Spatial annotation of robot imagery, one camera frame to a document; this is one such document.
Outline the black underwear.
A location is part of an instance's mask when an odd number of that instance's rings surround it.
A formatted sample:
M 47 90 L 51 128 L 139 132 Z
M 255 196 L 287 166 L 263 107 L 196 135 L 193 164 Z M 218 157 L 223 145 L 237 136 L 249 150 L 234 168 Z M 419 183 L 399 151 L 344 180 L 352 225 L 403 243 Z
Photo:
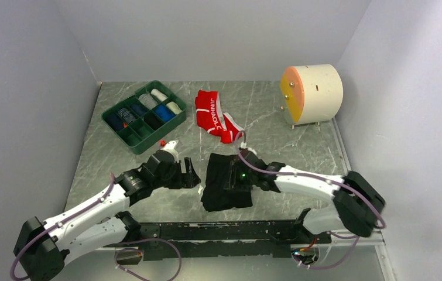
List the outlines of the black underwear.
M 224 188 L 229 183 L 229 166 L 234 158 L 234 155 L 210 154 L 205 188 L 201 196 L 201 202 L 206 211 L 224 211 L 253 206 L 250 191 L 228 191 Z

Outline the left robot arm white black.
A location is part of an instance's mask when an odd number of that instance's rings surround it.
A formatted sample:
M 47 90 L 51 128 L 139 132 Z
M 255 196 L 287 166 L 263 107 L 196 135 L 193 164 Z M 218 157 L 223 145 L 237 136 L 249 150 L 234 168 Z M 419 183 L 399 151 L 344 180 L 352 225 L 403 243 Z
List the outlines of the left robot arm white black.
M 132 246 L 143 238 L 142 226 L 128 211 L 154 190 L 192 189 L 201 180 L 190 157 L 180 160 L 174 149 L 160 149 L 139 167 L 110 176 L 102 191 L 72 209 L 44 221 L 24 222 L 13 253 L 9 274 L 19 280 L 51 280 L 73 260 L 102 246 Z

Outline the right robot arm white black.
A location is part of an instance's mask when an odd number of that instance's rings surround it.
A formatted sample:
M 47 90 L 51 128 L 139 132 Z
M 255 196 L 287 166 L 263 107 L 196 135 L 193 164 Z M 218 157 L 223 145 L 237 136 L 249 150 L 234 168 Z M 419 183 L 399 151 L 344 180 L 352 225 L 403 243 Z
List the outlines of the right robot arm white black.
M 386 227 L 381 216 L 385 199 L 356 171 L 345 175 L 307 172 L 281 162 L 266 164 L 253 151 L 240 149 L 228 162 L 224 187 L 229 191 L 249 191 L 254 186 L 328 203 L 326 208 L 304 211 L 294 227 L 294 235 L 302 243 L 310 242 L 322 232 L 341 229 L 367 238 L 375 229 Z

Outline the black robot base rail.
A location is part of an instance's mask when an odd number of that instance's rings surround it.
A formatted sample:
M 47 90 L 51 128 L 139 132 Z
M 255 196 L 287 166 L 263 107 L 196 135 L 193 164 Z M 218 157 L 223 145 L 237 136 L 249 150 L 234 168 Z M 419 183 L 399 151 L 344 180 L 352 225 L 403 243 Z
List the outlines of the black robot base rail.
M 295 220 L 224 222 L 143 222 L 113 247 L 135 246 L 146 261 L 166 258 L 259 256 L 288 258 L 295 251 L 328 245 L 326 232 L 311 234 Z

